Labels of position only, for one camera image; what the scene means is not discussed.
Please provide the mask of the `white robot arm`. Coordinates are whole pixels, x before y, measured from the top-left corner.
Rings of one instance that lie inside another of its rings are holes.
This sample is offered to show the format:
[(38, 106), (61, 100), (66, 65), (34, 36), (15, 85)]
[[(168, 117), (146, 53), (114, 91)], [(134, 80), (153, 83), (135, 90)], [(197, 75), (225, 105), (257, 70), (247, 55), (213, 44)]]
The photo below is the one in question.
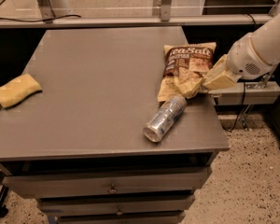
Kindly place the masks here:
[(237, 40), (205, 75), (209, 91), (233, 87), (241, 78), (253, 80), (280, 64), (280, 13), (253, 33)]

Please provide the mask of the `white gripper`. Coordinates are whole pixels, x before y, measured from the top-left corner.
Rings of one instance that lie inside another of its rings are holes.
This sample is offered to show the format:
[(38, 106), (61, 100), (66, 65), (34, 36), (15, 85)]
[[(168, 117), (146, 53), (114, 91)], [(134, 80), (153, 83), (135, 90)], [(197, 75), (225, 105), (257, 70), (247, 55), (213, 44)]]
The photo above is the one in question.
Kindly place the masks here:
[(203, 86), (212, 91), (231, 88), (242, 77), (253, 80), (273, 70), (279, 63), (273, 53), (273, 40), (248, 33), (237, 40), (204, 77)]

